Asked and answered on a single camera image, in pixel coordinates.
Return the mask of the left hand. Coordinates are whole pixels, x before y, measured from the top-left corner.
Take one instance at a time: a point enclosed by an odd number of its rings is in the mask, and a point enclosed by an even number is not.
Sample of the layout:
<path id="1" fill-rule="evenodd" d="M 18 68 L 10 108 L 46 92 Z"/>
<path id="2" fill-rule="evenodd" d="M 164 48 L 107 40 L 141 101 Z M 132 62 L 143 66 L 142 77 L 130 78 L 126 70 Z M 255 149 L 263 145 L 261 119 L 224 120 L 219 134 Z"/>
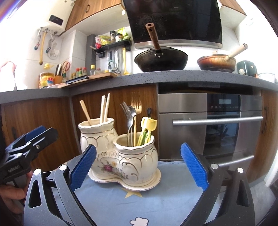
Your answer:
<path id="1" fill-rule="evenodd" d="M 24 188 L 16 188 L 11 185 L 1 185 L 1 198 L 3 199 L 7 208 L 14 214 L 23 213 L 23 209 L 16 205 L 14 200 L 22 200 L 26 198 L 32 175 L 32 171 L 26 174 L 26 186 Z"/>

